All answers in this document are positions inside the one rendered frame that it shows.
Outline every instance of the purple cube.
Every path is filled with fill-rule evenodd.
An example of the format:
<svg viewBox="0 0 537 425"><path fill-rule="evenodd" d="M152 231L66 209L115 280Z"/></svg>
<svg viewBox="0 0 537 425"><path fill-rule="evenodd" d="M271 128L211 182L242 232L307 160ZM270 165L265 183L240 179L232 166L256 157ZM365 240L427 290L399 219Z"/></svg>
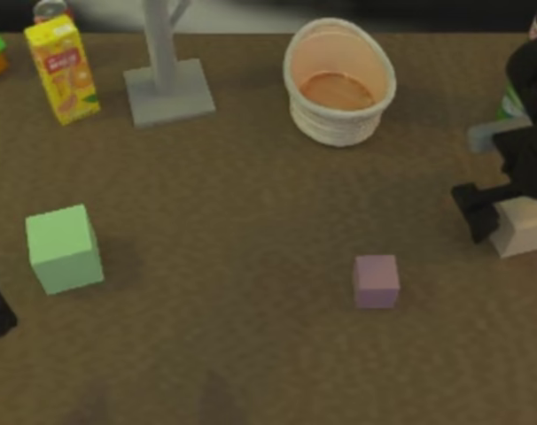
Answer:
<svg viewBox="0 0 537 425"><path fill-rule="evenodd" d="M359 308L393 308L401 288L394 255L357 257L354 286Z"/></svg>

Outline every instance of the brown table surface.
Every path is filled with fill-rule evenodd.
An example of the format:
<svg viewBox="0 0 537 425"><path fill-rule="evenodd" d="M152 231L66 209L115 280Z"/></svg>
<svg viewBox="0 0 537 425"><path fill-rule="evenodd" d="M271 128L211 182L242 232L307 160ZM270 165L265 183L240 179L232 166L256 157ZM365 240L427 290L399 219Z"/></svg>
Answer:
<svg viewBox="0 0 537 425"><path fill-rule="evenodd" d="M0 425L537 424L537 252L471 243L449 189L503 182L464 132L491 120L522 35L377 35L399 90L335 150L293 125L289 36L176 38L218 112L135 130L142 35L85 35L103 110L61 127L19 35L0 78ZM106 282L47 297L28 215L84 203ZM400 302L358 311L360 254Z"/></svg>

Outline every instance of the basket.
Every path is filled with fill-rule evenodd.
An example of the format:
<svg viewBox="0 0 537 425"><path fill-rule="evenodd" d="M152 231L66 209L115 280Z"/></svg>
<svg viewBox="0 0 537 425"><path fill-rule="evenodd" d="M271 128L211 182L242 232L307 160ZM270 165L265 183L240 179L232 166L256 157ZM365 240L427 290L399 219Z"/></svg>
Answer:
<svg viewBox="0 0 537 425"><path fill-rule="evenodd" d="M319 73L341 73L360 82L374 104L341 111L310 101L300 87ZM292 38L284 56L284 85L300 131L319 143L347 147L375 133L394 99L396 77L391 61L369 34L346 20L324 18L306 24Z"/></svg>

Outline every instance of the white cube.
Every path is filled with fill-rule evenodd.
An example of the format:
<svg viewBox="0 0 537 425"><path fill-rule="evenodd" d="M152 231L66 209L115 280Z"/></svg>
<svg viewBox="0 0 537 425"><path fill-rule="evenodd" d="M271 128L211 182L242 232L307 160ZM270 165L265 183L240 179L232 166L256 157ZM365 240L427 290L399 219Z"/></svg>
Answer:
<svg viewBox="0 0 537 425"><path fill-rule="evenodd" d="M537 201L518 197L495 205L500 226L490 240L502 258L537 251Z"/></svg>

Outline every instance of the yellow carton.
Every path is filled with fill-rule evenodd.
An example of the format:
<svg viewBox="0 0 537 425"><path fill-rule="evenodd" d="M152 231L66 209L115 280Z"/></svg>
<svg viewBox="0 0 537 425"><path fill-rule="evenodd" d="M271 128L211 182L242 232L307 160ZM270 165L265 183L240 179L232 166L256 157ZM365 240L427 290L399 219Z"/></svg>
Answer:
<svg viewBox="0 0 537 425"><path fill-rule="evenodd" d="M60 124L65 126L100 110L82 39L62 15L25 30L28 46Z"/></svg>

